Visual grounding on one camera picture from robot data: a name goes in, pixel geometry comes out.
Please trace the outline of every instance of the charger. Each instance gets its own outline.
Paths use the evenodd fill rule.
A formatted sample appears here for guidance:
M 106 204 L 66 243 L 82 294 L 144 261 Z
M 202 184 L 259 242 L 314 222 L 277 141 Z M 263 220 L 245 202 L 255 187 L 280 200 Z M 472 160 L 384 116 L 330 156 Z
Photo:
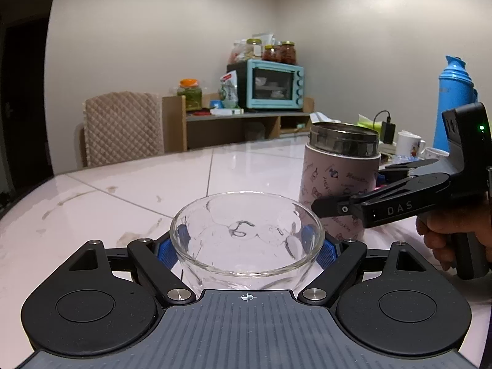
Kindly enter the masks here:
M 381 137 L 380 137 L 380 139 L 385 144 L 393 144 L 393 139 L 395 138 L 395 130 L 396 130 L 397 126 L 394 123 L 391 123 L 391 114 L 387 109 L 383 109 L 382 111 L 380 111 L 376 114 L 376 116 L 374 117 L 374 121 L 372 123 L 372 129 L 375 129 L 376 119 L 383 112 L 387 112 L 388 117 L 386 118 L 386 122 L 381 123 Z

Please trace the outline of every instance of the gray ribbed platform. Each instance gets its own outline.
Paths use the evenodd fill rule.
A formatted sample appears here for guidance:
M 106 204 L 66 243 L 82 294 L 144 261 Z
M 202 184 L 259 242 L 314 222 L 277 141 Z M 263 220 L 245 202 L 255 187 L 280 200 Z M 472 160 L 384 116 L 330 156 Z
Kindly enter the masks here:
M 242 296 L 249 294 L 253 298 Z M 169 308 L 143 341 L 113 355 L 68 359 L 35 353 L 24 369 L 468 369 L 457 352 L 399 360 L 362 348 L 325 308 L 285 291 L 206 291 Z

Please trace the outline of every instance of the metal screw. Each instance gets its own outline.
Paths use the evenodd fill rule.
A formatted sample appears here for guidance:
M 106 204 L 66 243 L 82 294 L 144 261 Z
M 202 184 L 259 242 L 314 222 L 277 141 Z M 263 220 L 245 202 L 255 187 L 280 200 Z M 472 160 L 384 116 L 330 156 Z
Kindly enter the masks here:
M 303 291 L 303 296 L 310 301 L 319 301 L 326 298 L 326 291 L 320 288 L 308 288 Z
M 167 296 L 174 301 L 184 301 L 191 297 L 191 292 L 184 288 L 175 288 Z

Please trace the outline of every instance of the glass jar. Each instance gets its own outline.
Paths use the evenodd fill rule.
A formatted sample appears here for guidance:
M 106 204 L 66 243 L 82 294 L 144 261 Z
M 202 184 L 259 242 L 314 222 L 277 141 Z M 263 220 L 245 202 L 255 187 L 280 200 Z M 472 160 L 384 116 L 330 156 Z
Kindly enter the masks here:
M 246 40 L 246 52 L 244 58 L 248 59 L 261 59 L 261 39 L 247 39 Z
M 296 65 L 296 48 L 294 42 L 282 42 L 280 47 L 280 56 L 282 63 L 289 65 Z
M 274 61 L 275 62 L 282 62 L 282 55 L 280 53 L 280 44 L 275 44 L 274 45 Z
M 273 45 L 269 44 L 265 46 L 265 49 L 263 51 L 263 55 L 261 56 L 261 59 L 264 61 L 276 61 L 276 52 L 275 48 Z
M 176 93 L 186 98 L 186 110 L 196 111 L 202 109 L 202 89 L 196 79 L 182 79 Z

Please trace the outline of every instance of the glass bowl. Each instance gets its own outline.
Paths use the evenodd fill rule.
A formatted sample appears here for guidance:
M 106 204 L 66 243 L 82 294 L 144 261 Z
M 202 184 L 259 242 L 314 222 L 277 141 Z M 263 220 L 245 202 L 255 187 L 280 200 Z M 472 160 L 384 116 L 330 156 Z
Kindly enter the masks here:
M 201 198 L 171 223 L 185 282 L 204 289 L 295 290 L 324 241 L 318 217 L 279 195 L 237 191 Z

